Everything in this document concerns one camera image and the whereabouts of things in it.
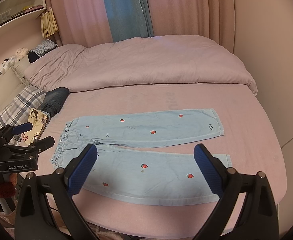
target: blue gripper pad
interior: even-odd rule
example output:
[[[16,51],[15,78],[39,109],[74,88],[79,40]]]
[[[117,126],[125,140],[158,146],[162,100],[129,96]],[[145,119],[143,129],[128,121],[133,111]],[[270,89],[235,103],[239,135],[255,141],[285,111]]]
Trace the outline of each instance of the blue gripper pad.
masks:
[[[88,144],[77,158],[73,158],[66,166],[64,183],[67,186],[69,197],[80,192],[86,178],[88,177],[95,161],[98,151],[95,145]]]
[[[12,134],[19,135],[30,130],[32,130],[32,123],[26,122],[13,127]]]
[[[203,144],[202,144],[202,147],[204,148],[204,150],[201,148],[200,144],[194,147],[194,159],[197,165],[199,166],[212,193],[217,194],[221,198],[223,195],[223,186],[222,186],[223,180],[221,176],[219,175],[219,172],[215,168],[214,163],[212,162],[214,161],[214,159],[218,159],[218,158],[214,158]]]

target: wall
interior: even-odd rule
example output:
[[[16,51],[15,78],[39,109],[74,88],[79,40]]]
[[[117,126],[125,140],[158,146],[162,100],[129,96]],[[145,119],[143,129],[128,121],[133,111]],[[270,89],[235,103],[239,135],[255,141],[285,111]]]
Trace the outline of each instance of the wall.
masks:
[[[42,41],[40,17],[9,29],[0,36],[0,64],[18,48],[34,48]]]
[[[234,0],[234,54],[256,80],[257,99],[282,146],[293,137],[293,0]],[[280,233],[293,225],[293,140],[283,149],[287,193]]]

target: pink duvet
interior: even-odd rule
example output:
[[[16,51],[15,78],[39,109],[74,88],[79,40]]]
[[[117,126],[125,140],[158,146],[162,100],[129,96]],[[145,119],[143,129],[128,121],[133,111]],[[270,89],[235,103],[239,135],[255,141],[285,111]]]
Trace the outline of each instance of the pink duvet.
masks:
[[[44,91],[66,87],[81,92],[110,86],[169,83],[256,84],[244,64],[215,41],[202,36],[132,38],[85,48],[56,48],[25,71]]]

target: pink bed sheet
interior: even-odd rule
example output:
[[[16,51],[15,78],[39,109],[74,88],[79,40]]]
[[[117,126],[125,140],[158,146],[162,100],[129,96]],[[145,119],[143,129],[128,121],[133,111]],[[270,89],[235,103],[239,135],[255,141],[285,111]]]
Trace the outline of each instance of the pink bed sheet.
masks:
[[[286,192],[282,152],[265,111],[246,85],[154,84],[71,93],[61,112],[50,121],[42,138],[53,136],[56,146],[65,123],[79,116],[191,108],[216,110],[225,135],[201,142],[213,154],[229,154],[238,172],[256,174],[264,171],[275,203],[279,203]],[[192,154],[196,144],[155,148],[152,151]],[[37,175],[54,171],[50,158],[55,146],[39,155]],[[125,234],[166,239],[194,236],[216,205],[137,205],[84,189],[73,200],[83,217],[91,223]],[[243,200],[242,194],[226,230],[234,226]]]

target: screw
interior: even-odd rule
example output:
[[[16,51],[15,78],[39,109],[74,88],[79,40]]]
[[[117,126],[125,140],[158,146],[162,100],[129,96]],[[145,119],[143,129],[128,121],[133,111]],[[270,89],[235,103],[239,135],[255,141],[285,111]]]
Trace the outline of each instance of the screw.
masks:
[[[260,178],[265,178],[265,173],[263,171],[259,171],[258,175]]]
[[[28,178],[28,179],[31,179],[31,178],[33,177],[33,175],[34,175],[34,172],[29,172],[29,173],[27,174],[27,178]]]
[[[64,172],[64,168],[57,168],[56,170],[55,170],[55,173],[56,174],[62,174]]]
[[[235,174],[236,173],[236,170],[235,170],[235,168],[230,167],[230,168],[227,168],[227,172],[229,174]]]

